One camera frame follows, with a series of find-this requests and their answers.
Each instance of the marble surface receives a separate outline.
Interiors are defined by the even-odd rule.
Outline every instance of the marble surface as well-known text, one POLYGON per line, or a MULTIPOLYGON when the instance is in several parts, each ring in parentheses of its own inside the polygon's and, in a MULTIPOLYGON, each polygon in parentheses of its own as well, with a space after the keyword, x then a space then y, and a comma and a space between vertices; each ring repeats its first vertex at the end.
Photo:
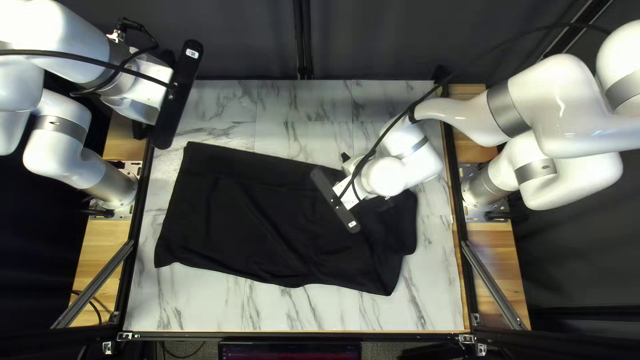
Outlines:
MULTIPOLYGON (((394 293, 283 288, 172 264, 154 247, 188 141, 340 168, 431 81, 197 81, 173 145, 156 150, 124 329, 130 331, 457 331, 463 329, 447 175, 412 189, 418 246, 394 293)), ((442 155, 440 125, 421 126, 442 155)))

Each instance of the sticker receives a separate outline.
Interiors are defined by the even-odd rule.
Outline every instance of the sticker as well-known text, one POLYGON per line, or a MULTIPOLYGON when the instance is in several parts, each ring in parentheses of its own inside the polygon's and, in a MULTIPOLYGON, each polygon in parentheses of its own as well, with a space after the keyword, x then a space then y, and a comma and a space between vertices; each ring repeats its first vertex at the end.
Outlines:
POLYGON ((190 57, 197 59, 198 56, 200 56, 200 54, 198 54, 197 51, 191 50, 191 49, 187 49, 187 51, 185 52, 187 55, 189 55, 190 57))

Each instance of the black fabric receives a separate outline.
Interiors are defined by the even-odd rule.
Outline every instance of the black fabric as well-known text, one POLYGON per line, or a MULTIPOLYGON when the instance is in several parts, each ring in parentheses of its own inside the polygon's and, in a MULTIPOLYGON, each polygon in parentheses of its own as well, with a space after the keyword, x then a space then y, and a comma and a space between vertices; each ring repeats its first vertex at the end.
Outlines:
MULTIPOLYGON (((313 184, 316 165, 189 142, 156 245, 155 266, 187 266, 297 288, 330 284, 390 295, 416 246, 405 191, 352 209, 349 233, 313 184)), ((323 168, 331 182, 344 175, 323 168)))

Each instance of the black backdrop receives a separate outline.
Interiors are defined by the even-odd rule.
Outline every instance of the black backdrop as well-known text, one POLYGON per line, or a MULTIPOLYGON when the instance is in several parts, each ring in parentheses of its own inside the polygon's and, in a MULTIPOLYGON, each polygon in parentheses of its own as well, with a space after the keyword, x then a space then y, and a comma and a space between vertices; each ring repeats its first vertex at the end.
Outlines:
MULTIPOLYGON (((201 78, 295 78, 293 0, 59 0, 105 32, 125 15, 174 51, 205 47, 201 78)), ((311 0, 317 79, 430 79, 515 33, 568 22, 588 0, 311 0)), ((561 29, 470 67, 458 81, 495 83, 532 63, 561 29)))

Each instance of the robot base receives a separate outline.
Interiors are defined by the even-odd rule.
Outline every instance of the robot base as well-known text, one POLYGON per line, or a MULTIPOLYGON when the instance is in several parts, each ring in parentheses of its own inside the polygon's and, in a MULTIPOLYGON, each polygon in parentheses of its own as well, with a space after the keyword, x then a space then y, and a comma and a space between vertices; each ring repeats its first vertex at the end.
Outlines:
MULTIPOLYGON (((460 183, 464 184, 465 181, 469 178, 469 175, 472 172, 477 172, 478 165, 481 163, 458 163, 458 174, 460 175, 460 183)), ((465 210, 465 221, 466 222, 508 222, 507 219, 495 219, 495 220, 485 220, 484 213, 487 211, 491 211, 492 213, 508 213, 509 212, 509 204, 505 198, 499 200, 495 204, 489 204, 487 206, 482 206, 478 208, 474 208, 473 206, 467 204, 464 200, 462 200, 462 205, 465 210)))

